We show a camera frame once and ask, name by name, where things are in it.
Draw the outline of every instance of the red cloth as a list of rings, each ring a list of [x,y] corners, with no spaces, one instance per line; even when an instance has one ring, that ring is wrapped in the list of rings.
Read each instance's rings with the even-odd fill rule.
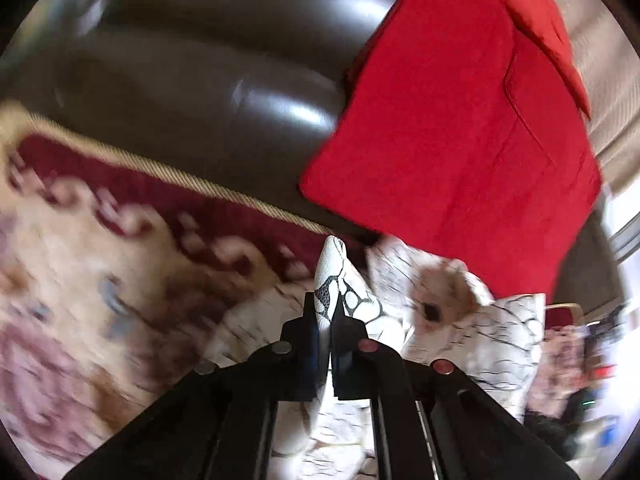
[[[591,105],[582,78],[574,67],[574,53],[555,0],[501,0],[516,26],[545,52],[574,97],[578,108],[591,117]]]
[[[300,187],[510,296],[553,291],[600,184],[571,95],[500,1],[399,0]]]

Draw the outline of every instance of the orange pillow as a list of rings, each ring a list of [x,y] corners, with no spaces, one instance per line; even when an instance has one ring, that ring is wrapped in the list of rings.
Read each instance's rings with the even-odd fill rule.
[[[574,67],[569,34],[554,0],[501,0],[516,26],[551,59],[578,108],[591,118],[591,105]]]

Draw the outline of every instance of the white patterned cloth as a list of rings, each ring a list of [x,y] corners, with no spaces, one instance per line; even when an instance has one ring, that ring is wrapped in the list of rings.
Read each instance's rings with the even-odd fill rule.
[[[242,362],[280,337],[315,289],[321,363],[329,363],[330,320],[342,295],[347,316],[361,319],[370,338],[406,359],[445,357],[475,379],[512,415],[540,360],[544,295],[492,303],[484,284],[462,262],[385,237],[367,251],[371,287],[349,261],[344,243],[329,236],[314,282],[278,285],[229,311],[205,356],[221,367]],[[425,318],[428,304],[431,319]],[[331,370],[314,402],[281,402],[270,480],[364,480],[377,475],[368,400],[334,397]]]

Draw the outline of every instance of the floral rug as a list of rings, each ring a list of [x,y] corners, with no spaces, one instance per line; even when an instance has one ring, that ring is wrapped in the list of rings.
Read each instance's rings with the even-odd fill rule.
[[[0,418],[48,480],[190,370],[230,307],[312,278],[329,233],[17,104],[0,150]]]

